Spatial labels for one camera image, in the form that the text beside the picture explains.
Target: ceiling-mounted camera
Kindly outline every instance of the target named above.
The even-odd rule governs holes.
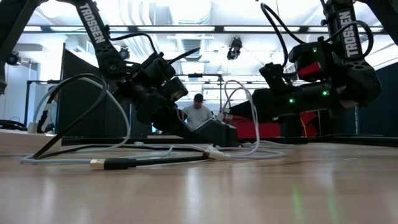
[[[226,55],[226,58],[228,60],[236,60],[238,58],[238,56],[241,54],[241,49],[242,49],[241,38],[234,37],[234,39],[231,42],[231,45],[229,46],[229,50]]]
[[[119,51],[120,56],[122,57],[123,60],[127,60],[130,58],[130,52],[129,48],[126,46],[122,46],[120,51]]]
[[[7,64],[12,66],[18,66],[22,62],[21,57],[19,56],[19,52],[12,52],[7,59]]]

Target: gray t-shirt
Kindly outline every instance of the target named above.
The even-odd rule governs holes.
[[[196,109],[193,107],[193,105],[187,106],[186,108],[182,109],[182,111],[188,115],[187,124],[191,130],[195,130],[201,124],[213,117],[209,108],[203,105],[200,109]]]

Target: black robotic arm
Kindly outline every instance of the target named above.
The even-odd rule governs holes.
[[[186,115],[175,102],[188,94],[164,54],[154,52],[142,64],[124,61],[113,47],[110,32],[101,20],[96,3],[92,0],[60,0],[74,5],[95,49],[99,70],[108,81],[118,100],[130,100],[136,108],[138,121],[153,124],[162,131],[187,139],[204,139],[220,146],[236,146],[236,130],[220,121],[209,120],[201,128],[190,130],[185,124]],[[24,27],[36,7],[43,0],[2,0],[0,2],[0,94],[4,94],[4,66]],[[190,50],[183,58],[199,50]],[[208,134],[209,129],[217,136]]]
[[[323,3],[325,20],[330,38],[317,42],[301,43],[289,53],[289,61],[294,63],[297,78],[309,82],[300,86],[289,85],[283,81],[283,66],[269,63],[262,67],[260,74],[270,88],[258,89],[253,101],[258,110],[259,122],[273,121],[279,116],[299,114],[305,111],[330,110],[340,114],[347,108],[367,106],[380,94],[381,85],[376,71],[365,61],[373,47],[373,35],[368,30],[368,49],[363,53],[358,28],[353,22],[369,28],[365,23],[356,21],[352,0],[329,0]],[[392,16],[398,13],[381,14],[378,17]],[[390,35],[396,41],[397,30],[387,23]],[[251,118],[249,102],[241,103],[230,109],[230,114]]]

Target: red panel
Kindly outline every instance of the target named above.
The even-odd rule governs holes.
[[[312,121],[313,119],[315,119],[317,117],[315,112],[302,113],[302,114],[300,114],[300,116],[305,125],[307,125],[310,121]]]
[[[305,130],[307,131],[307,137],[314,137],[318,134],[318,131],[315,129],[315,127],[310,124],[308,127],[305,128]]]
[[[307,65],[306,67],[303,67],[299,71],[297,71],[297,74],[300,77],[304,77],[306,75],[312,74],[314,72],[317,72],[321,69],[321,64],[319,62],[312,63],[311,65]]]
[[[238,138],[256,138],[254,123],[250,119],[234,116],[231,124],[238,131]],[[280,136],[280,125],[278,123],[259,124],[260,138],[274,138]]]

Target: wooden table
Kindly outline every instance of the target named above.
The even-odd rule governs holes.
[[[398,149],[310,144],[286,153],[117,171],[2,157],[0,223],[398,223]]]

